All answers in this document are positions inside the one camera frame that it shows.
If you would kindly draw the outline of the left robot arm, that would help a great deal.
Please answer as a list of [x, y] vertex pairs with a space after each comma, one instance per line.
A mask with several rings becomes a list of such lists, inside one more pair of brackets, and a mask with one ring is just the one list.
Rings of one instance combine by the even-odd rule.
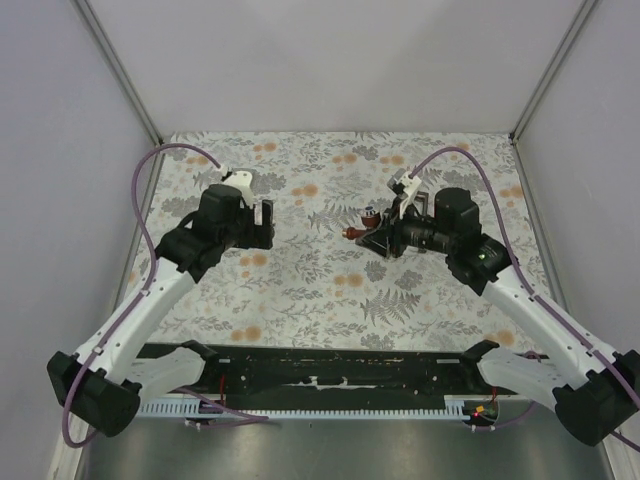
[[202, 393], [216, 388], [216, 354], [195, 340], [156, 359], [138, 355], [161, 320], [227, 250], [272, 248], [273, 210], [270, 200], [255, 204], [247, 186], [208, 187], [198, 208], [153, 249], [151, 270], [136, 292], [73, 353], [56, 352], [48, 361], [63, 415], [114, 437], [152, 400], [181, 387]]

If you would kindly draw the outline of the brown faucet with chrome cap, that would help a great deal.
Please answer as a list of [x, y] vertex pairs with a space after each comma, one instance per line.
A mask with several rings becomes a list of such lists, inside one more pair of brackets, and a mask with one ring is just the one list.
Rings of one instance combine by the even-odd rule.
[[361, 226], [349, 226], [342, 230], [341, 236], [349, 241], [356, 241], [372, 233], [382, 222], [381, 213], [373, 205], [366, 206], [360, 214]]

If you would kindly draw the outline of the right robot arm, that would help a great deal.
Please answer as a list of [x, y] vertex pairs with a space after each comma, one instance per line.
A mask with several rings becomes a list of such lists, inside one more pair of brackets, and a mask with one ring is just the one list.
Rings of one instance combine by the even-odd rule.
[[441, 190], [433, 214], [400, 195], [384, 212], [366, 207], [361, 219], [363, 230], [346, 230], [345, 237], [384, 258], [398, 258], [409, 247], [444, 255], [456, 280], [509, 316], [549, 359], [536, 363], [480, 342], [457, 371], [465, 391], [477, 394], [491, 385], [524, 396], [553, 411], [588, 446], [616, 435], [638, 412], [638, 352], [618, 352], [536, 292], [506, 246], [483, 232], [469, 191]]

